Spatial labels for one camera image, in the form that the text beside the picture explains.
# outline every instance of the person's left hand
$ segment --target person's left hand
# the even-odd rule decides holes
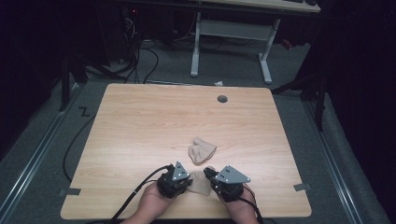
[[[174,200],[163,197],[154,182],[145,188],[136,212],[121,224],[149,224],[162,215]]]

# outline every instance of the fabric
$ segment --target fabric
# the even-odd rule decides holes
[[[208,196],[210,194],[210,181],[205,177],[203,171],[194,171],[190,173],[192,183],[187,187],[188,190],[194,193],[203,194]]]
[[[189,147],[189,156],[195,165],[200,165],[204,161],[212,158],[215,151],[216,146],[196,137],[194,138],[194,145]]]

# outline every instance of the gray carpet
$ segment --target gray carpet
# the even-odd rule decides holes
[[[245,46],[217,43],[204,43],[201,51],[200,75],[190,77],[192,46],[166,47],[161,44],[152,49],[159,56],[159,64],[148,79],[148,83],[176,82],[197,85],[213,85],[223,81],[224,86],[266,87],[274,89],[294,79],[301,62],[309,50],[309,46],[286,50],[274,45],[268,63],[273,76],[271,86],[263,83],[262,72],[257,60],[256,51],[260,42]],[[142,81],[155,64],[155,56],[148,50],[140,50],[138,65],[139,80]],[[48,154],[37,170],[32,182],[24,192],[8,223],[85,223],[86,220],[63,220],[60,211],[64,197],[59,196],[61,189],[66,189],[69,182],[63,174],[62,162],[67,147],[83,125],[96,113],[106,85],[120,82],[107,77],[90,76],[90,81],[83,87],[81,94],[71,105],[65,115],[59,131],[54,136]],[[55,87],[53,95],[34,115],[29,126],[21,135],[14,148],[0,163],[0,202],[3,202],[15,184],[23,167],[29,161],[35,148],[51,121],[56,117],[60,106],[60,85]],[[321,143],[317,138],[311,118],[304,109],[297,91],[287,91],[275,96],[276,106],[282,119],[290,147],[296,160],[300,175],[305,183],[312,187],[307,192],[312,207],[312,215],[304,218],[274,218],[276,223],[349,223],[346,211],[338,196],[337,190],[329,174],[328,167],[321,151]],[[359,164],[345,140],[338,124],[331,102],[326,102],[324,114],[324,134],[329,141],[334,157],[339,161],[345,174],[351,194],[361,209],[364,223],[389,223],[382,207],[361,172]],[[86,107],[82,115],[81,107]],[[79,156],[88,137],[91,125],[78,136],[71,146],[66,160],[66,170],[70,175],[76,170]],[[192,223],[192,220],[178,220],[177,223]]]

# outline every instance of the person's right hand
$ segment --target person's right hand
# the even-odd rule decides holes
[[[250,201],[251,203],[254,202],[254,192],[250,189],[250,191],[253,193],[251,194],[247,189],[244,189],[244,192],[240,196],[240,198],[246,199]],[[219,199],[221,202],[224,204],[224,206],[227,208],[228,214],[230,217],[233,219],[234,222],[237,224],[257,224],[257,218],[256,218],[256,212],[254,211],[254,208],[245,202],[242,202],[240,200],[226,203],[224,200],[221,198],[220,195],[218,195]]]

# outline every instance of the white desk leg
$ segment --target white desk leg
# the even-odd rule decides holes
[[[199,66],[199,37],[201,33],[201,12],[197,12],[197,22],[195,24],[195,45],[194,52],[192,53],[191,62],[191,76],[198,76],[198,66]]]
[[[264,76],[264,82],[266,84],[271,84],[272,83],[270,70],[268,69],[268,64],[267,64],[267,57],[268,57],[268,54],[270,52],[271,46],[272,46],[272,44],[274,42],[274,38],[275,38],[277,27],[279,26],[279,23],[280,23],[280,19],[277,19],[274,22],[274,25],[272,26],[272,29],[271,29],[270,34],[269,34],[268,41],[267,41],[266,46],[265,46],[264,53],[260,53],[259,54],[260,64],[262,65],[262,75]]]

